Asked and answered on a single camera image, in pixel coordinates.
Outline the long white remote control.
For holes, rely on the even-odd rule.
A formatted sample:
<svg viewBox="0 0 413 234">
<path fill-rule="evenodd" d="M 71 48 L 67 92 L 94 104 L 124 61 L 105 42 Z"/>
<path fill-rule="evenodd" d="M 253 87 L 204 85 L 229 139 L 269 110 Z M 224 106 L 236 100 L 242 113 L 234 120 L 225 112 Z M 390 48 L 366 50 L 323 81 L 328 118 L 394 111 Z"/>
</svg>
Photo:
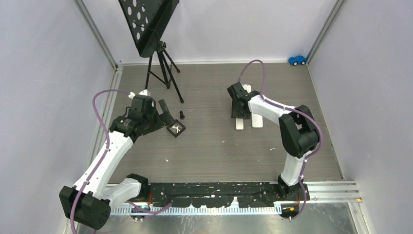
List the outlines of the long white remote control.
<svg viewBox="0 0 413 234">
<path fill-rule="evenodd" d="M 236 130 L 242 131 L 244 129 L 244 120 L 242 118 L 235 118 Z"/>
</svg>

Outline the white remote with dark buttons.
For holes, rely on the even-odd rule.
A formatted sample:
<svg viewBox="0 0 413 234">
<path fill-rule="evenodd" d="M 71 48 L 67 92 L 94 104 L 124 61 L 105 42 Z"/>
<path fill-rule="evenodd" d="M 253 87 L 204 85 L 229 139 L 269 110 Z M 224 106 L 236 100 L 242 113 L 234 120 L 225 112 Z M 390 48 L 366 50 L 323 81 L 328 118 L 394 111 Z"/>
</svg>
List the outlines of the white remote with dark buttons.
<svg viewBox="0 0 413 234">
<path fill-rule="evenodd" d="M 262 128 L 263 117 L 258 114 L 251 114 L 251 126 L 252 128 Z"/>
</svg>

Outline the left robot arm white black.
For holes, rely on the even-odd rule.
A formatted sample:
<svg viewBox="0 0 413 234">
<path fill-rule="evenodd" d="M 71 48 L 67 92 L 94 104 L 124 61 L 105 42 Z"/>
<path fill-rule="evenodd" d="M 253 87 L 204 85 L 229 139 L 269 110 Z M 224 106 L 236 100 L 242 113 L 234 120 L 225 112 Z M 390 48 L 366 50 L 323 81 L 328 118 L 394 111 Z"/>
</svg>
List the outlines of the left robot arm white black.
<svg viewBox="0 0 413 234">
<path fill-rule="evenodd" d="M 94 230 L 101 229 L 110 211 L 134 198 L 145 201 L 150 194 L 148 179 L 129 174 L 122 182 L 107 189 L 106 186 L 119 162 L 139 137 L 162 129 L 174 122 L 164 99 L 155 101 L 146 95 L 135 95 L 125 115 L 112 121 L 105 130 L 106 143 L 89 168 L 72 186 L 63 186 L 59 199 L 72 232 L 75 223 Z"/>
</svg>

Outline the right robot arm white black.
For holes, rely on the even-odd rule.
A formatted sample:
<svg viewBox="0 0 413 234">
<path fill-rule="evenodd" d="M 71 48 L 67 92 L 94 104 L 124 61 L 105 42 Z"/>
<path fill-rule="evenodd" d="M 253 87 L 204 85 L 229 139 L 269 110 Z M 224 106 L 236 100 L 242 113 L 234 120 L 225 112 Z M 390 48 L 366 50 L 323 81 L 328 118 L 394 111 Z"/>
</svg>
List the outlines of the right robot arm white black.
<svg viewBox="0 0 413 234">
<path fill-rule="evenodd" d="M 302 184 L 305 161 L 323 142 L 322 132 L 311 111 L 305 105 L 288 106 L 258 91 L 248 92 L 240 82 L 229 86 L 227 91 L 232 99 L 232 118 L 250 119 L 256 114 L 278 125 L 287 153 L 278 178 L 278 194 L 284 200 L 291 200 Z"/>
</svg>

